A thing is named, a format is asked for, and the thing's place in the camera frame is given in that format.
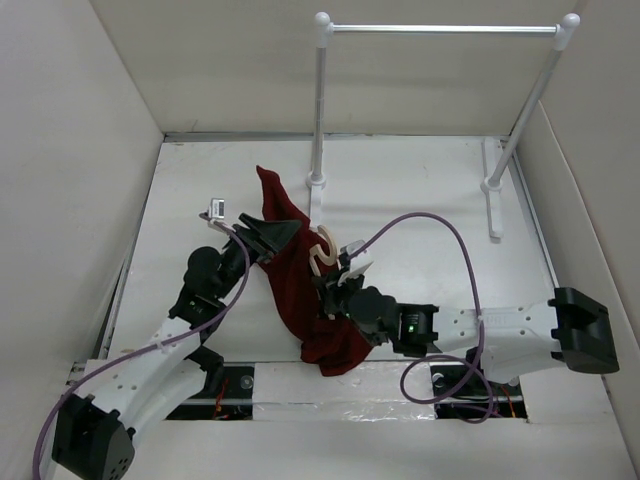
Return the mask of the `dark red t shirt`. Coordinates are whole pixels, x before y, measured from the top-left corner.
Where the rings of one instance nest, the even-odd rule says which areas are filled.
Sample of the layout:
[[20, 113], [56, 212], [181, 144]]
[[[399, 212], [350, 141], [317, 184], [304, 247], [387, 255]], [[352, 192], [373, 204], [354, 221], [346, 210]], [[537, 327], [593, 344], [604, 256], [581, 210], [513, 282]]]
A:
[[266, 221], [298, 220], [301, 228], [273, 260], [261, 265], [268, 277], [278, 314], [300, 342], [300, 359], [319, 367], [325, 377], [340, 376], [362, 363], [372, 347], [346, 317], [321, 313], [312, 283], [310, 249], [327, 242], [310, 229], [310, 219], [289, 198], [279, 175], [256, 168], [262, 187]]

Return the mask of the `beige wooden hanger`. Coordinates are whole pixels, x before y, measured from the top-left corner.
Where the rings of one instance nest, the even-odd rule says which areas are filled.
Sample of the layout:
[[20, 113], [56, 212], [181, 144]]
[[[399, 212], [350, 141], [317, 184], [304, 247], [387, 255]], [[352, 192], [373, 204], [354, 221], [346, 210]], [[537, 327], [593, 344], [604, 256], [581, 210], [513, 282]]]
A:
[[309, 266], [313, 278], [319, 278], [321, 276], [318, 263], [324, 266], [339, 265], [338, 247], [331, 231], [324, 225], [318, 225], [316, 227], [316, 233], [326, 242], [328, 249], [325, 250], [320, 243], [316, 243], [309, 249]]

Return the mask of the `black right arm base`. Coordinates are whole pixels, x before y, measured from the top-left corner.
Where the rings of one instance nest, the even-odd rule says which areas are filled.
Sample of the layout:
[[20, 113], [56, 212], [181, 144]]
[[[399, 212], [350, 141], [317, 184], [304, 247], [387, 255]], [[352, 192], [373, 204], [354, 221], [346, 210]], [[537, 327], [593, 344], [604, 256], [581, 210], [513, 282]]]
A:
[[[433, 395], [443, 395], [451, 390], [467, 373], [464, 363], [443, 354], [435, 354], [430, 362]], [[515, 385], [488, 382], [487, 389], [477, 374], [451, 397], [434, 404], [437, 420], [456, 419], [467, 423], [480, 420], [489, 407], [489, 395], [493, 398], [490, 419], [527, 419], [524, 394], [519, 383]]]

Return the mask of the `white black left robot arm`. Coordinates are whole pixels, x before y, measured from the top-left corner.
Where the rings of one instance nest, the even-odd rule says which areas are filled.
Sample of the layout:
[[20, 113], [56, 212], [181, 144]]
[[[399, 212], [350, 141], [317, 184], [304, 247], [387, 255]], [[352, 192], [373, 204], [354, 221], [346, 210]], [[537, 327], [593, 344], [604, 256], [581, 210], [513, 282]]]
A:
[[302, 227], [247, 214], [233, 226], [207, 222], [229, 239], [190, 254], [177, 301], [147, 344], [91, 372], [109, 378], [87, 394], [66, 394], [57, 410], [51, 458], [80, 479], [122, 478], [151, 426], [184, 400], [220, 390], [224, 359], [206, 340], [239, 300], [251, 266], [270, 262]]

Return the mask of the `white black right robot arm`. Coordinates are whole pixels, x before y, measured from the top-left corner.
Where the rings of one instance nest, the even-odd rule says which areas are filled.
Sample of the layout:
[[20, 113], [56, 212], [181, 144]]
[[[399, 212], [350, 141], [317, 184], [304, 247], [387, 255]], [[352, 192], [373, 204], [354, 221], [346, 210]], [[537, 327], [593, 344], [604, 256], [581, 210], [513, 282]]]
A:
[[569, 287], [552, 299], [513, 308], [459, 310], [432, 304], [400, 303], [358, 276], [328, 274], [312, 280], [323, 311], [343, 316], [371, 346], [391, 344], [410, 358], [467, 353], [484, 346], [481, 358], [462, 368], [474, 393], [496, 383], [565, 364], [571, 371], [608, 375], [619, 370], [608, 309]]

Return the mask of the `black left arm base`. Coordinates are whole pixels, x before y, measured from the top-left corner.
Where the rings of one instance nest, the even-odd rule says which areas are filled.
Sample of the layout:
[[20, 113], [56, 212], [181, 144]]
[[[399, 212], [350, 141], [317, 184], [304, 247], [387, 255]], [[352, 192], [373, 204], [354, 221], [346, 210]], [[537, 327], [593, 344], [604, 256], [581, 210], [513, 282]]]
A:
[[205, 388], [183, 401], [166, 419], [244, 421], [253, 419], [254, 362], [225, 362]]

